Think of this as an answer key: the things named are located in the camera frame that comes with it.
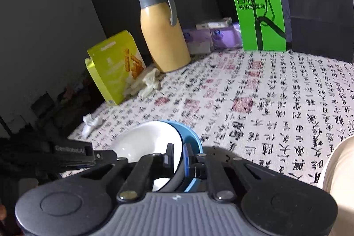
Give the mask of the person's hand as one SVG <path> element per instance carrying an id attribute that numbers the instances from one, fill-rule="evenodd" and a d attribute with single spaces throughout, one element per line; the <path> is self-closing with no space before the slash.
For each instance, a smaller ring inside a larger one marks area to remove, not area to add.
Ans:
<path id="1" fill-rule="evenodd" d="M 6 217 L 7 217 L 7 210 L 2 204 L 0 204 L 0 221 L 4 221 Z"/>

